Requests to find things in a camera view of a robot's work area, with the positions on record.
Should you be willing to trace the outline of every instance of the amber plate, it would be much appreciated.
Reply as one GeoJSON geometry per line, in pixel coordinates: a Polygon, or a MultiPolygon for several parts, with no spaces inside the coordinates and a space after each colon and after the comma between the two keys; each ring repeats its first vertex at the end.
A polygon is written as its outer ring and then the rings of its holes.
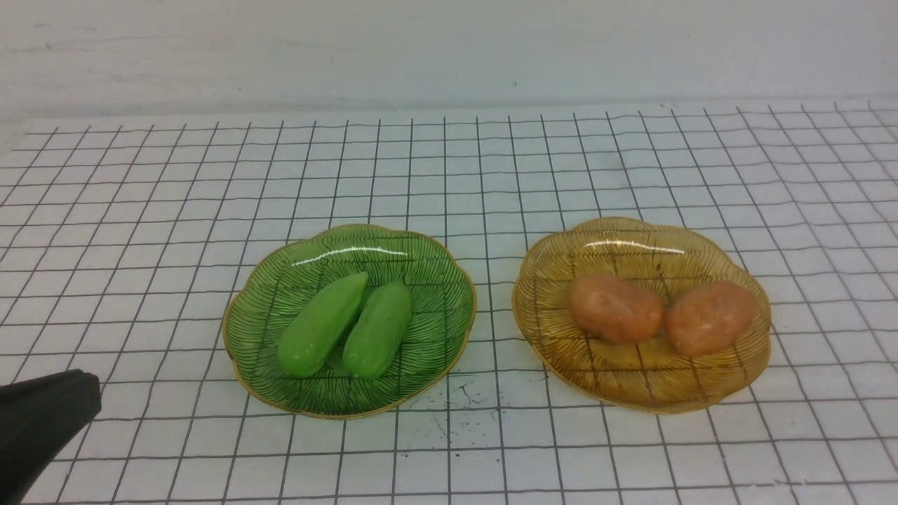
{"type": "Polygon", "coordinates": [[[763,288],[708,238],[676,226],[602,217],[549,235],[526,254],[512,290],[515,320],[546,367],[580,391],[633,409],[691,412],[747,387],[770,359],[770,301],[763,288]],[[611,273],[656,292],[667,305],[698,286],[728,280],[761,308],[735,344],[690,359],[664,335],[614,346],[589,338],[566,307],[570,281],[611,273]]]}

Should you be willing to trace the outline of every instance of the scalloped plate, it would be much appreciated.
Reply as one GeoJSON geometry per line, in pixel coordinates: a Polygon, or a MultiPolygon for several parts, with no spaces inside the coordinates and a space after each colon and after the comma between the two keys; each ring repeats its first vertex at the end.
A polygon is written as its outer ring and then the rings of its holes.
{"type": "Polygon", "coordinates": [[[689,412],[747,387],[770,359],[770,301],[761,285],[716,244],[676,226],[602,217],[537,242],[512,290],[515,320],[546,367],[580,391],[637,410],[689,412]],[[611,273],[655,291],[667,305],[716,280],[747,288],[761,308],[733,347],[689,359],[664,336],[614,346],[587,339],[568,315],[568,283],[611,273]]]}
{"type": "Polygon", "coordinates": [[[224,314],[224,346],[237,379],[262,402],[347,419],[389,410],[437,383],[462,355],[476,313],[471,279],[439,242],[374,225],[336,226],[260,262],[224,314]],[[352,379],[331,359],[315,376],[288,377],[277,361],[280,335],[323,286],[362,270],[368,294],[396,279],[412,293],[409,334],[390,369],[377,380],[352,379]]]}

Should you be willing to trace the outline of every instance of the green cucumber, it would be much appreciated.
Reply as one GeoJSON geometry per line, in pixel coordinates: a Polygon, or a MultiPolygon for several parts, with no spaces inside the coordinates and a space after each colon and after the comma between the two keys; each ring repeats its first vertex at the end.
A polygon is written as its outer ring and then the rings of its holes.
{"type": "Polygon", "coordinates": [[[371,294],[343,348],[343,365],[353,377],[373,380],[390,367],[411,321],[411,292],[401,281],[371,294]]]}
{"type": "Polygon", "coordinates": [[[356,321],[368,274],[359,272],[337,279],[316,294],[281,335],[277,359],[293,377],[318,373],[340,337],[356,321]]]}

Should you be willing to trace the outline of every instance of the white wall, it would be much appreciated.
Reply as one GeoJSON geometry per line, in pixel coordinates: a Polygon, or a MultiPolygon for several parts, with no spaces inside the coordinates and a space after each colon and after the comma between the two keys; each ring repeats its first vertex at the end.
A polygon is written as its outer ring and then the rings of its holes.
{"type": "Polygon", "coordinates": [[[0,118],[898,93],[895,0],[5,0],[0,118]]]}

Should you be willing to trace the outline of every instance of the white grid mat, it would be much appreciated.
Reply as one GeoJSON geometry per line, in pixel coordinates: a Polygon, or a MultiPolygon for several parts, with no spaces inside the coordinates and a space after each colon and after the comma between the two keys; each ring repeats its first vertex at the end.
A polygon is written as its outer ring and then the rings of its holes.
{"type": "Polygon", "coordinates": [[[0,157],[0,384],[81,368],[104,406],[26,501],[894,503],[898,102],[411,116],[32,123],[0,157]],[[775,332],[749,390],[656,417],[546,376],[517,267],[600,215],[687,226],[757,277],[775,332]],[[225,305],[286,240],[356,222],[449,247],[471,344],[396,412],[274,411],[233,380],[225,305]]]}

